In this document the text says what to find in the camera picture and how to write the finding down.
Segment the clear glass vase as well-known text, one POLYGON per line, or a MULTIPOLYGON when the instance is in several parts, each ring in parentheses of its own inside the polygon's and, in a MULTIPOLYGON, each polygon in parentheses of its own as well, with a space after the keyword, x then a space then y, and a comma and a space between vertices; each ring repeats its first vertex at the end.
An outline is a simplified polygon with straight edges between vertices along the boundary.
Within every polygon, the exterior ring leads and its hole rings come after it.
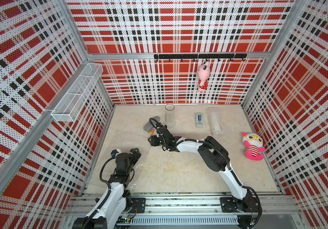
POLYGON ((176 125, 175 106, 173 104, 167 104, 165 106, 165 124, 168 128, 174 128, 176 125))

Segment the grey tape dispenser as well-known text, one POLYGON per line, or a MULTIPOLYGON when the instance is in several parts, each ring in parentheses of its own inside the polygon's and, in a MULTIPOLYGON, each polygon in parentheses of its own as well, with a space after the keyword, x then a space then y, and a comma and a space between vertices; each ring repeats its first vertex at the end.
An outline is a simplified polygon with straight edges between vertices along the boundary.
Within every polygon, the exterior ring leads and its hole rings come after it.
POLYGON ((195 115, 195 126, 196 128, 203 128, 204 118, 202 113, 196 113, 195 115))

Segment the bubble wrap sheet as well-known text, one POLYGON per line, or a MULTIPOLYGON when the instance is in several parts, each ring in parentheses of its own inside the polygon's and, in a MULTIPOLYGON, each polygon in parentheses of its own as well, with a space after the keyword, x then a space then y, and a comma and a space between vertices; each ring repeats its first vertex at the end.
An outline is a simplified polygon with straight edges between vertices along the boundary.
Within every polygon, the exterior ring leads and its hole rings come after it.
POLYGON ((208 108, 207 116, 212 135, 223 135, 225 128, 221 122, 219 108, 208 108))
POLYGON ((108 138, 108 142, 104 143, 84 193, 91 195, 103 194, 106 191, 107 185, 101 182, 99 178, 102 166, 111 158, 113 150, 119 149, 123 153, 129 153, 132 148, 138 148, 142 156, 134 166, 135 175, 128 189, 133 193, 157 191, 157 182, 154 175, 152 175, 152 172, 155 171, 154 151, 147 138, 147 135, 116 130, 113 136, 108 138))

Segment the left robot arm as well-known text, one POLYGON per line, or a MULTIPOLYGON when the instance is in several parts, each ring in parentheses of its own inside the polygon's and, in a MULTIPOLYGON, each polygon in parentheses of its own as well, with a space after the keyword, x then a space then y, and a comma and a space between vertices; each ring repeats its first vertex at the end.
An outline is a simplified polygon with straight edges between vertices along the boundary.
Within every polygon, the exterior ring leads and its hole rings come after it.
POLYGON ((118 149, 111 152, 111 157, 104 163, 100 171, 100 181, 107 189, 94 208, 82 218, 77 218, 73 229, 114 229, 123 212, 128 212, 132 206, 132 196, 127 189, 131 182, 134 166, 141 157, 138 148, 132 148, 129 153, 118 149), (116 168, 109 180, 103 179, 106 165, 114 161, 116 168))

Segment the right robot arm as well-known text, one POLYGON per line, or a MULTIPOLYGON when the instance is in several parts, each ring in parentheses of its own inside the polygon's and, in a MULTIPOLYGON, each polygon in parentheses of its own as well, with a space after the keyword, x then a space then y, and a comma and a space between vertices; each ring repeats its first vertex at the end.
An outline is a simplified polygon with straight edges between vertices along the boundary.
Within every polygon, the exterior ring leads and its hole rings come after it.
POLYGON ((229 153, 212 136, 203 140, 173 136, 167 126, 156 119, 150 118, 149 124, 156 131, 156 135, 148 138, 151 146, 161 146, 164 151, 198 154, 210 170, 221 176, 232 195, 222 200, 223 212, 252 212, 258 213, 259 216, 262 214, 256 192, 240 181, 230 163, 229 153))

